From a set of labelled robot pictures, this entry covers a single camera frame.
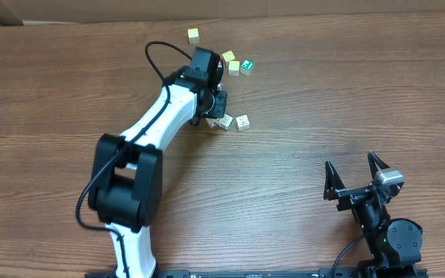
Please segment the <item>far yellow wooden block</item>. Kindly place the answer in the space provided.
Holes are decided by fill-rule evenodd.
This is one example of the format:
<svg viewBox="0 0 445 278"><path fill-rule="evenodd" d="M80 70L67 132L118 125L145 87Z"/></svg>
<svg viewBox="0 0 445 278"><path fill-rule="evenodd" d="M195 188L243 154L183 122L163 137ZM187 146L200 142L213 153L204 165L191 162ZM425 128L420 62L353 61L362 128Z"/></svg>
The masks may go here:
<svg viewBox="0 0 445 278"><path fill-rule="evenodd" d="M200 43L199 30L197 28L188 29L188 38L190 44L198 44Z"/></svg>

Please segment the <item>green wooden block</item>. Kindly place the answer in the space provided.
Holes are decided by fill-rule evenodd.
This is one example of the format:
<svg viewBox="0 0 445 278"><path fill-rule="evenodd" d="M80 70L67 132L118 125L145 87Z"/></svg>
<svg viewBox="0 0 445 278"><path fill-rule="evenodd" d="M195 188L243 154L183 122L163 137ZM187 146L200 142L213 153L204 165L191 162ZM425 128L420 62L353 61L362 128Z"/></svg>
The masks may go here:
<svg viewBox="0 0 445 278"><path fill-rule="evenodd" d="M254 62L250 59L245 59L241 62L239 71L245 75L249 76L253 72Z"/></svg>

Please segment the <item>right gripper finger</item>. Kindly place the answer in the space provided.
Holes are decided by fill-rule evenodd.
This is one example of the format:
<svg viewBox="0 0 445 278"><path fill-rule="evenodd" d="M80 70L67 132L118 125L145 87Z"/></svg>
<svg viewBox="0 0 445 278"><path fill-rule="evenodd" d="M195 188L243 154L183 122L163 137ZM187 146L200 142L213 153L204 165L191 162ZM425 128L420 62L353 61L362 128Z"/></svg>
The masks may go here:
<svg viewBox="0 0 445 278"><path fill-rule="evenodd" d="M367 157L369 161L371 176L373 179L375 179L380 171L389 169L389 166L374 151L370 151L367 154Z"/></svg>
<svg viewBox="0 0 445 278"><path fill-rule="evenodd" d="M340 194L345 191L345 186L335 170L331 161L326 161L325 167L325 182L324 182L324 200L334 200L340 197Z"/></svg>

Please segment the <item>white block row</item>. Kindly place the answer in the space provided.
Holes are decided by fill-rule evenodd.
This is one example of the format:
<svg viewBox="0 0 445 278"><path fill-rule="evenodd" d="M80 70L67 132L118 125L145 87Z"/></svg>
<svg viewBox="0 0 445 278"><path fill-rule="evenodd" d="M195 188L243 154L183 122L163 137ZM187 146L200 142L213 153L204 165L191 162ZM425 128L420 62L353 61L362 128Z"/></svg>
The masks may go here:
<svg viewBox="0 0 445 278"><path fill-rule="evenodd" d="M234 118L233 117L231 117L228 114L224 114L223 117L219 118L218 125L222 129L224 129L226 131L229 131L231 129L231 126L233 125L233 122L234 122Z"/></svg>
<svg viewBox="0 0 445 278"><path fill-rule="evenodd" d="M242 115L236 118L236 126L238 131L248 130L250 128L250 121L247 115Z"/></svg>
<svg viewBox="0 0 445 278"><path fill-rule="evenodd" d="M210 128L215 128L219 126L219 119L206 118L206 123Z"/></svg>

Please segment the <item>red M wooden block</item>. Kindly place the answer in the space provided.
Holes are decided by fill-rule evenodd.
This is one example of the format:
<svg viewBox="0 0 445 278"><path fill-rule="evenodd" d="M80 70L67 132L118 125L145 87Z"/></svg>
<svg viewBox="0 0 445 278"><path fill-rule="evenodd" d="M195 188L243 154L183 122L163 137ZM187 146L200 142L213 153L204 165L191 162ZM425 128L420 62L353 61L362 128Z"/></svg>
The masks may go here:
<svg viewBox="0 0 445 278"><path fill-rule="evenodd" d="M226 61L224 60L222 55L219 55L219 63L221 64L221 68L224 70L226 68Z"/></svg>

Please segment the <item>cardboard box back edge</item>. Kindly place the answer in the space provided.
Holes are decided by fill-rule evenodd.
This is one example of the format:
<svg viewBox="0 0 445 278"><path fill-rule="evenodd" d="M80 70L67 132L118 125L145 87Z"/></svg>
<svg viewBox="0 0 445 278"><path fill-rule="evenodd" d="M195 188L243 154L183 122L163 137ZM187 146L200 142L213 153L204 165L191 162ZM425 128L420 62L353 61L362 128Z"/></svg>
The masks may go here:
<svg viewBox="0 0 445 278"><path fill-rule="evenodd" d="M0 24L445 11L445 0L0 0Z"/></svg>

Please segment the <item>yellow block upper cluster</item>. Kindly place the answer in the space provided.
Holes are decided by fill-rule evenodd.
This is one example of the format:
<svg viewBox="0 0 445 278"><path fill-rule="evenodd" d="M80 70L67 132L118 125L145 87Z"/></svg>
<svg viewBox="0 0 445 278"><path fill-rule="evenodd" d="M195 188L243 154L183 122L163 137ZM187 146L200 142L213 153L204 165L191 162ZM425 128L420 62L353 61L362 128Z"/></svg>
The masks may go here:
<svg viewBox="0 0 445 278"><path fill-rule="evenodd" d="M232 50L226 51L222 54L222 58L224 59L225 63L229 63L233 61L236 57Z"/></svg>

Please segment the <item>yellow block lower cluster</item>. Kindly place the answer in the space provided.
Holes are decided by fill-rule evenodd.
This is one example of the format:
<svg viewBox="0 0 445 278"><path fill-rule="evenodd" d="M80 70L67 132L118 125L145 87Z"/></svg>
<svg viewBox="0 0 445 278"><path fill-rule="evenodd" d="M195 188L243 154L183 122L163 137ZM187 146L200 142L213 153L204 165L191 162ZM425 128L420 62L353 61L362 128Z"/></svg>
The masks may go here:
<svg viewBox="0 0 445 278"><path fill-rule="evenodd" d="M228 74L230 76L238 76L240 71L240 62L237 60L231 60L228 62Z"/></svg>

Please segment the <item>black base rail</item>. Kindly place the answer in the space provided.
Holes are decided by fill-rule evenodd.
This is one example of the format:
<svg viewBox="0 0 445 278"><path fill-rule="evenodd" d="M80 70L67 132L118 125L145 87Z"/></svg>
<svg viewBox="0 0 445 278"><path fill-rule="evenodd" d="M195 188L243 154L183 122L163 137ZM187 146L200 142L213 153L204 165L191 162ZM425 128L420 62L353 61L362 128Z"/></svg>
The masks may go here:
<svg viewBox="0 0 445 278"><path fill-rule="evenodd" d="M386 274L386 272L378 271L377 277L422 277L428 278L427 270L417 270L417 275L406 273ZM117 277L115 272L110 273L86 273L83 275L86 278L113 278ZM277 271L277 272L189 272L188 270L156 270L154 278L330 278L330 268L320 268L315 271L291 272L291 271ZM338 278L356 278L366 277L361 276L360 272L355 268L338 268L335 270L335 277Z"/></svg>

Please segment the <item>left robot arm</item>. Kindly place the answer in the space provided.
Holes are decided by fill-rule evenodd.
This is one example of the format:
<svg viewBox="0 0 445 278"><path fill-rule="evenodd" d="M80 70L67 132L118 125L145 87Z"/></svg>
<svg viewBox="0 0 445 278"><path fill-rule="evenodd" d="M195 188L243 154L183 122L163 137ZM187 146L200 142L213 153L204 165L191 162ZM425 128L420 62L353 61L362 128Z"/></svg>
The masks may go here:
<svg viewBox="0 0 445 278"><path fill-rule="evenodd" d="M219 119L227 93L218 88L224 72L219 54L196 48L190 65L161 77L161 92L146 114L120 135L97 142L91 179L79 197L110 233L117 260L110 277L153 277L157 262L150 226L162 195L163 154L192 118Z"/></svg>

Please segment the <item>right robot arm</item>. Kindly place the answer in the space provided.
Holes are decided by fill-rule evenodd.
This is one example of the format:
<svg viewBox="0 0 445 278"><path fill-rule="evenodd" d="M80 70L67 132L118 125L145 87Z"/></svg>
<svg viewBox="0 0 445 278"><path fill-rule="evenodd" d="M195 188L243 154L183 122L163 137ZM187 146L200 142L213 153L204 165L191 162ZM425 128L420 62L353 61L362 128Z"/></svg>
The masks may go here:
<svg viewBox="0 0 445 278"><path fill-rule="evenodd" d="M330 161L326 161L325 200L337 200L337 210L350 210L362 234L349 243L337 256L325 277L427 277L428 271L417 269L421 261L423 229L410 219L393 219L386 209L404 184L402 172L388 166L374 151L368 153L372 180L361 188L348 190ZM353 270L340 269L341 258L355 245L365 240L370 259L362 260Z"/></svg>

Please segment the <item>yellow block cluster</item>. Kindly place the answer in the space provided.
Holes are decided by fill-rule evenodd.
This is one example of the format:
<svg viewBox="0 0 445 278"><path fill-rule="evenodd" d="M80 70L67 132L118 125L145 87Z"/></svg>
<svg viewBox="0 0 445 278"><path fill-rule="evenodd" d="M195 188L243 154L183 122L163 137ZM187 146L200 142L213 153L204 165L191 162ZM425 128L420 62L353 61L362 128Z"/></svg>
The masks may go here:
<svg viewBox="0 0 445 278"><path fill-rule="evenodd" d="M228 62L228 74L230 76L238 76L240 71L240 62L237 60L231 60Z"/></svg>
<svg viewBox="0 0 445 278"><path fill-rule="evenodd" d="M222 54L222 58L224 59L225 63L229 63L233 61L236 57L232 50L226 51Z"/></svg>

